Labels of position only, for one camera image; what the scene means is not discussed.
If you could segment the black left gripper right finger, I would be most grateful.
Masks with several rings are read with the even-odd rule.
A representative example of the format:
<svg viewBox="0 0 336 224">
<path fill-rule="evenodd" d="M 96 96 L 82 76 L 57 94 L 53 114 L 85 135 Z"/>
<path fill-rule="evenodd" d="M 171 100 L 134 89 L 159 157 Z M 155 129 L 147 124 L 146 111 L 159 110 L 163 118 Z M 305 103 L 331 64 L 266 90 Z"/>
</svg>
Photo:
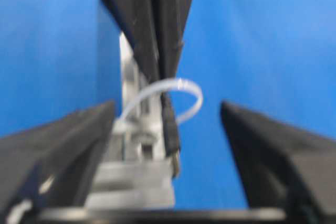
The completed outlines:
<svg viewBox="0 0 336 224">
<path fill-rule="evenodd" d="M 335 140 L 223 101 L 221 121 L 250 208 L 335 223 Z"/>
</svg>

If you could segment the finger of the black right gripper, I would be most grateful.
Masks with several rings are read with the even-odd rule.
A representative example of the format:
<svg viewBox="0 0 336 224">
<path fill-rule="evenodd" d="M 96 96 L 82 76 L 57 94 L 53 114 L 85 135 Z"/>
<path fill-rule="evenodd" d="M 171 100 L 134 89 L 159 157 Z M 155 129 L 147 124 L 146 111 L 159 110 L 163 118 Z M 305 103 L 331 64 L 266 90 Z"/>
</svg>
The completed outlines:
<svg viewBox="0 0 336 224">
<path fill-rule="evenodd" d="M 176 76 L 192 0 L 153 0 L 160 77 Z"/>
</svg>

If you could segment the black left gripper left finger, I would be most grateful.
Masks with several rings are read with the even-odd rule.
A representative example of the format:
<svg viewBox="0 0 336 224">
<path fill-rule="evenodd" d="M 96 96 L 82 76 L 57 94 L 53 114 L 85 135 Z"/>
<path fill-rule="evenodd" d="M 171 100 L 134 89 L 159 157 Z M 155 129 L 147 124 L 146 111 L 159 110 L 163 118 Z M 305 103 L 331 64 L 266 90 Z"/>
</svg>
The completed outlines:
<svg viewBox="0 0 336 224">
<path fill-rule="evenodd" d="M 1 138 L 1 223 L 24 200 L 34 212 L 85 204 L 114 121 L 108 101 Z"/>
</svg>

